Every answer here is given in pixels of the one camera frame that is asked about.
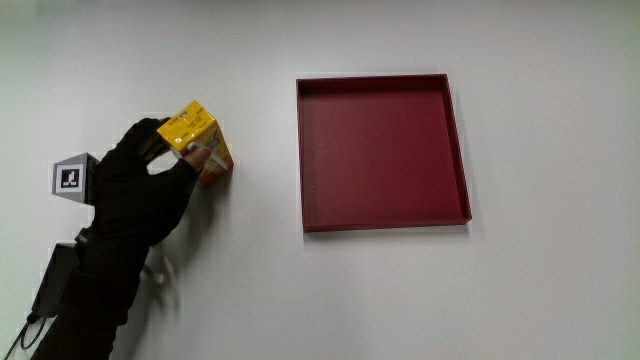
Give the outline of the person's left hand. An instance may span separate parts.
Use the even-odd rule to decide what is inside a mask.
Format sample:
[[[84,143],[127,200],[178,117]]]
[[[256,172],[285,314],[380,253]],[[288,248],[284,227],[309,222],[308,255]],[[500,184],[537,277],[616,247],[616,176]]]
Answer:
[[[155,245],[177,226],[212,151],[190,145],[171,168],[151,174],[148,165],[169,151],[159,134],[166,122],[138,121],[102,159],[84,153],[54,164],[52,193],[95,210],[77,243],[88,245],[100,238]]]

